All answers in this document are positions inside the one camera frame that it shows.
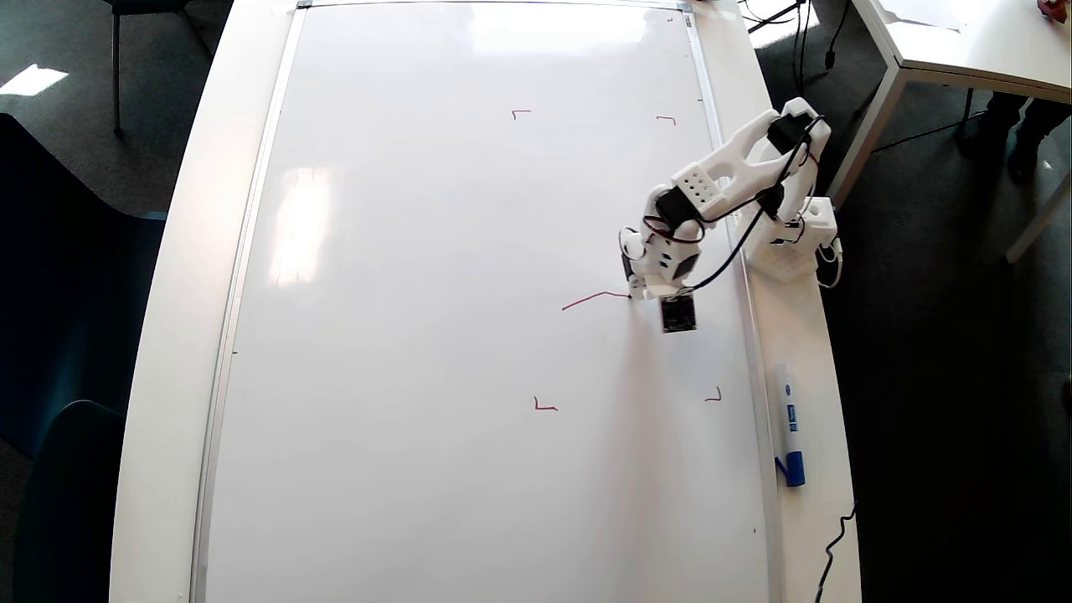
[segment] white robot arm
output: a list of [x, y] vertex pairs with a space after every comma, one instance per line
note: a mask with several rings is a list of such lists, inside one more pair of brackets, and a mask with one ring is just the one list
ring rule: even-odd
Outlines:
[[[629, 295], [662, 302], [664, 330], [695, 328], [691, 291], [718, 276], [730, 259], [700, 283], [686, 285], [684, 280], [699, 259], [706, 230], [738, 209], [744, 210], [748, 224], [740, 235], [741, 245], [753, 229], [759, 229], [746, 248], [749, 258], [764, 256], [773, 276], [784, 280], [806, 270], [808, 260], [814, 270], [816, 246], [830, 246], [837, 232], [829, 200], [809, 195], [829, 138], [830, 127], [822, 117], [796, 98], [780, 114], [769, 109], [757, 116], [720, 148], [675, 174], [669, 185], [656, 187], [647, 195], [640, 229], [627, 226], [619, 234]], [[753, 147], [763, 139], [780, 157], [749, 162]], [[753, 201], [757, 205], [748, 206]], [[801, 251], [806, 242], [810, 249], [805, 255]], [[758, 247], [785, 245], [793, 246], [791, 254]], [[787, 265], [779, 265], [786, 260]], [[681, 321], [675, 318], [680, 310], [685, 312]]]

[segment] whiteboard marker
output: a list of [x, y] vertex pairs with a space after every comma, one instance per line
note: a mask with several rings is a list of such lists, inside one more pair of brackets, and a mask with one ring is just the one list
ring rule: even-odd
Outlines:
[[786, 485], [789, 487], [804, 485], [804, 453], [800, 445], [800, 423], [796, 421], [796, 392], [792, 377], [786, 365], [778, 365], [774, 369], [774, 378], [778, 386], [778, 406], [781, 409], [783, 433], [786, 446], [786, 462], [775, 457], [774, 461], [778, 469], [786, 475]]

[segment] white desk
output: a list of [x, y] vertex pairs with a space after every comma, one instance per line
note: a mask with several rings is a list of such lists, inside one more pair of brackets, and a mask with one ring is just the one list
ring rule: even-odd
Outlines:
[[[769, 101], [732, 0], [697, 5], [720, 127], [732, 132]], [[115, 602], [190, 600], [206, 422], [236, 249], [291, 14], [237, 0], [224, 30], [176, 186], [149, 295], [123, 442], [113, 540]], [[814, 280], [749, 282], [764, 364], [789, 363], [807, 425], [807, 485], [780, 490], [784, 589], [810, 601], [853, 495], [840, 400]], [[855, 526], [837, 546], [827, 601], [860, 599]]]
[[880, 0], [852, 0], [887, 71], [828, 194], [840, 206], [908, 82], [1070, 102], [1072, 21], [1047, 21], [1033, 0], [950, 0], [961, 31], [902, 21]]

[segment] whiteboard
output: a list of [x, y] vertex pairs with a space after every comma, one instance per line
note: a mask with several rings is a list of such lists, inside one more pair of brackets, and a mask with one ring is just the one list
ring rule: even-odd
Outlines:
[[[712, 149], [683, 17], [297, 12], [223, 351], [199, 599], [774, 597], [742, 273], [698, 292], [690, 333], [664, 335], [654, 302], [562, 309], [625, 291], [619, 229]], [[730, 247], [712, 231], [696, 275]]]

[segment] person's leg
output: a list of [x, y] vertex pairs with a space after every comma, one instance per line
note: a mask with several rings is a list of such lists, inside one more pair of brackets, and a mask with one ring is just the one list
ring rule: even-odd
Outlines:
[[1009, 130], [1019, 121], [1019, 107], [1027, 97], [994, 92], [986, 104], [986, 113], [958, 130], [956, 142], [965, 157], [1000, 161], [1004, 153]]
[[1054, 128], [1072, 115], [1072, 105], [1034, 99], [1027, 105], [1024, 123], [1016, 130], [1016, 147], [1009, 156], [1009, 175], [1019, 183], [1034, 174], [1039, 163], [1039, 144]]

